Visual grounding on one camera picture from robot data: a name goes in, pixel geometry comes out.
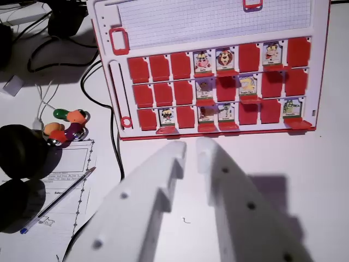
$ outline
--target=small white object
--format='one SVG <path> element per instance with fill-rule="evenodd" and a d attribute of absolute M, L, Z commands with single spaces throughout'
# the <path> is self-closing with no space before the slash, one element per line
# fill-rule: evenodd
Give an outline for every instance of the small white object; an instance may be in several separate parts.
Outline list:
<path fill-rule="evenodd" d="M 10 96 L 16 96 L 18 91 L 22 88 L 23 81 L 18 76 L 13 75 L 8 78 L 7 82 L 2 82 L 0 84 L 0 92 L 4 94 L 9 94 Z"/>

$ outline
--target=red clip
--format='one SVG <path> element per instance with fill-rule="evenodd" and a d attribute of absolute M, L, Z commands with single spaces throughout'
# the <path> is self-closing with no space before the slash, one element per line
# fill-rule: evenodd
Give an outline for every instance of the red clip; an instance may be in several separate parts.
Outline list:
<path fill-rule="evenodd" d="M 293 130 L 310 129 L 312 126 L 311 123 L 309 123 L 306 120 L 303 120 L 301 117 L 285 118 L 284 123 L 291 127 L 291 129 Z"/>
<path fill-rule="evenodd" d="M 122 32 L 122 35 L 124 37 L 124 42 L 125 42 L 124 49 L 115 49 L 113 35 L 112 35 L 114 32 Z M 130 51 L 129 37 L 125 29 L 123 29 L 122 27 L 112 28 L 109 30 L 109 37 L 110 37 L 111 47 L 113 48 L 114 55 L 121 56 L 121 55 L 127 55 L 129 53 Z"/>

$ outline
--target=black ear cushion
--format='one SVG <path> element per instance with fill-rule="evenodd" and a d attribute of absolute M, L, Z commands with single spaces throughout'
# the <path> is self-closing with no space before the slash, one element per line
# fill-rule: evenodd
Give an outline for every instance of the black ear cushion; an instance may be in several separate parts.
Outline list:
<path fill-rule="evenodd" d="M 49 146 L 20 124 L 0 128 L 0 167 L 11 178 L 33 177 L 44 165 Z"/>
<path fill-rule="evenodd" d="M 0 186 L 0 232 L 23 215 L 29 197 L 29 187 L 21 180 L 9 180 Z"/>

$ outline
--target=red plastic frame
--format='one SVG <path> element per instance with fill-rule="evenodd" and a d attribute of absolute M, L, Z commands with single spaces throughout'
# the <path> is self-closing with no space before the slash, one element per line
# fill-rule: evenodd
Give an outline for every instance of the red plastic frame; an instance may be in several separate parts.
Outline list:
<path fill-rule="evenodd" d="M 246 5 L 246 0 L 243 0 L 244 9 L 253 9 L 253 8 L 261 7 L 263 5 L 263 0 L 260 0 L 260 1 L 261 2 L 259 4 Z"/>
<path fill-rule="evenodd" d="M 114 32 L 122 32 L 122 35 L 124 37 L 124 42 L 125 42 L 124 49 L 114 48 L 114 41 L 113 41 L 113 35 L 112 35 Z M 127 55 L 129 53 L 130 51 L 129 37 L 125 29 L 123 29 L 122 27 L 112 28 L 109 30 L 109 37 L 110 37 L 111 47 L 113 48 L 114 55 L 121 56 L 121 55 Z"/>

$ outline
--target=white table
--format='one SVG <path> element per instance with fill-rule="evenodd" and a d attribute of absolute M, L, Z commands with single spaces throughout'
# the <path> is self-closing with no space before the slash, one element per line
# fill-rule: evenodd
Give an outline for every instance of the white table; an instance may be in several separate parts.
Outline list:
<path fill-rule="evenodd" d="M 293 217 L 293 222 L 299 222 L 303 243 L 317 262 L 347 262 L 349 255 L 348 12 L 349 4 L 332 6 L 317 131 L 305 135 L 276 133 L 215 138 L 247 174 L 266 177 L 261 179 L 268 181 L 285 181 L 284 189 L 273 185 L 274 188 L 264 193 L 278 202 L 279 208 Z M 89 26 L 85 19 L 84 28 Z M 74 72 L 75 69 L 59 70 Z M 50 79 L 47 73 L 40 75 L 47 84 Z M 82 108 L 91 114 L 87 128 L 89 137 L 96 140 L 98 168 L 89 178 L 93 181 L 87 209 L 90 217 L 107 192 L 118 184 L 120 176 L 110 140 L 110 112 L 90 102 L 75 81 L 61 84 L 50 104 L 68 110 Z M 110 104 L 101 69 L 87 80 L 86 90 L 96 100 Z M 35 87 L 23 88 L 14 99 L 1 96 L 0 100 L 0 125 L 20 123 L 31 127 L 39 103 Z M 43 121 L 55 121 L 50 109 L 44 112 Z M 206 205 L 204 180 L 196 171 L 196 138 L 180 140 L 188 144 L 185 177 L 177 183 L 172 213 L 164 216 L 155 261 L 219 261 L 214 212 Z M 121 141 L 126 175 L 168 142 L 165 139 Z M 182 217 L 191 224 L 185 224 Z"/>

